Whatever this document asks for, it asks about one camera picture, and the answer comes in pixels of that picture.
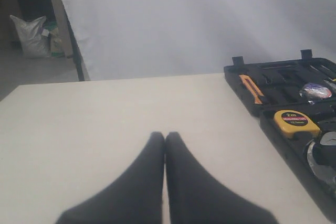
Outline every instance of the floor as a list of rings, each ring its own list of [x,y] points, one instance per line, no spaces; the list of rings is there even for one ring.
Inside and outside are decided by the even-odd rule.
[[[72,59],[26,59],[20,49],[0,48],[0,101],[19,85],[75,81]]]

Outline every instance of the white backdrop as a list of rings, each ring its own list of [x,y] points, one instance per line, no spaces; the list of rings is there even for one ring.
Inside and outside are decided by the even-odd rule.
[[[63,0],[91,80],[336,59],[336,0]]]

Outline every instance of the black tool case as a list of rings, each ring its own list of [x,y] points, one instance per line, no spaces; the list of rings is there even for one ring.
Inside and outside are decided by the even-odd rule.
[[[321,211],[330,221],[336,222],[336,190],[318,179],[307,161],[309,144],[318,142],[325,132],[336,131],[336,86],[332,85],[336,84],[336,64],[324,58],[313,58],[310,49],[302,50],[301,57],[254,64],[244,64],[243,57],[233,57],[234,64],[224,67],[225,79],[251,115],[260,117],[262,130]],[[262,92],[260,104],[256,103],[256,96],[240,75],[249,76]],[[331,97],[317,100],[312,105],[300,94],[307,83],[327,87]],[[320,128],[321,133],[315,138],[307,132],[299,132],[293,138],[285,137],[274,120],[275,113],[281,110],[301,112]],[[332,153],[336,157],[336,146]],[[322,165],[331,166],[325,161]]]

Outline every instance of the yellow tape measure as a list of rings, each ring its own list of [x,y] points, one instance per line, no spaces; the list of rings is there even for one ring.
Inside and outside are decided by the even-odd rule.
[[[293,138],[296,132],[310,132],[313,137],[320,134],[320,128],[305,114],[295,110],[280,110],[275,113],[274,121],[287,138]]]

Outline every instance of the white table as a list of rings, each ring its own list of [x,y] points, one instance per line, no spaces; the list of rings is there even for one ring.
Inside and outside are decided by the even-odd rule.
[[[113,182],[152,131],[179,131],[215,178],[280,223],[330,223],[222,73],[18,87],[0,103],[0,223],[55,222]],[[164,188],[165,223],[168,210]]]

